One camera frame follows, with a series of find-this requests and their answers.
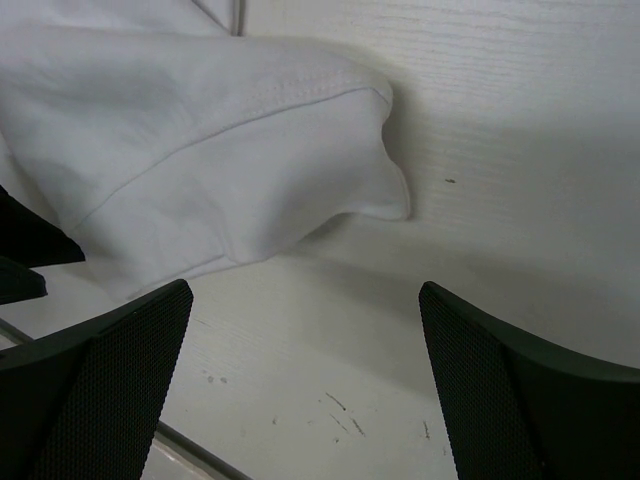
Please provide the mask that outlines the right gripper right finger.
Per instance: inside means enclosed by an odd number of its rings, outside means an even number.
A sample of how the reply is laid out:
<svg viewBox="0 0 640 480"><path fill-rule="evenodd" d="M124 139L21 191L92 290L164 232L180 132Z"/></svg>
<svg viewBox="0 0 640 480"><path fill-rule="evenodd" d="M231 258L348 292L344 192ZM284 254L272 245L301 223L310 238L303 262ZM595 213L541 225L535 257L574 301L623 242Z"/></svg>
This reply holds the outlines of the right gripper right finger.
<svg viewBox="0 0 640 480"><path fill-rule="evenodd" d="M551 343L434 282L419 306L458 478L638 478L638 369Z"/></svg>

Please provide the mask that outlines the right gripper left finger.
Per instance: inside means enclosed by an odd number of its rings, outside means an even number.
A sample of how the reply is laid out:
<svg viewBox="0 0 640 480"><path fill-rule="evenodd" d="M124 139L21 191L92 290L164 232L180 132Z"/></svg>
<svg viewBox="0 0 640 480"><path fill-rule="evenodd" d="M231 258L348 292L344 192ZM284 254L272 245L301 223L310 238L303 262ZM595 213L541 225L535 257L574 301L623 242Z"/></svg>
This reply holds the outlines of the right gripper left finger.
<svg viewBox="0 0 640 480"><path fill-rule="evenodd" d="M3 350L2 478L140 478L192 303L176 280Z"/></svg>

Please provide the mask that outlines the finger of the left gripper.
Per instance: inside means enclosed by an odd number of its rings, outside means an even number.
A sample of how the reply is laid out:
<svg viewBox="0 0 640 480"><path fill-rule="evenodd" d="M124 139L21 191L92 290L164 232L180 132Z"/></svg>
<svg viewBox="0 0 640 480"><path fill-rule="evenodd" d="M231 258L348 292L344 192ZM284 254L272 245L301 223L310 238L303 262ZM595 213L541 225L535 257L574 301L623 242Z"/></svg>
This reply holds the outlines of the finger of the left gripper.
<svg viewBox="0 0 640 480"><path fill-rule="evenodd" d="M81 247L1 188L1 256L28 268L86 260Z"/></svg>
<svg viewBox="0 0 640 480"><path fill-rule="evenodd" d="M0 303L17 303L45 297L46 280L39 273L8 258L1 258Z"/></svg>

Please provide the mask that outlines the white skirt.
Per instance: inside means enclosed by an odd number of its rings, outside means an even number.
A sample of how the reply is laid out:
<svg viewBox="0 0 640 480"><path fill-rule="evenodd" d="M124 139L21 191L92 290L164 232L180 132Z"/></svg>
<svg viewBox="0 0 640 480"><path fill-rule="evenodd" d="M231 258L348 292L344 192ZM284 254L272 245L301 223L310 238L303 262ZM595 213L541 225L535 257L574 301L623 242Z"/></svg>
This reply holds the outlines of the white skirt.
<svg viewBox="0 0 640 480"><path fill-rule="evenodd" d="M1 35L1 132L130 297L265 260L332 217L403 220L389 83L306 42L23 25Z"/></svg>

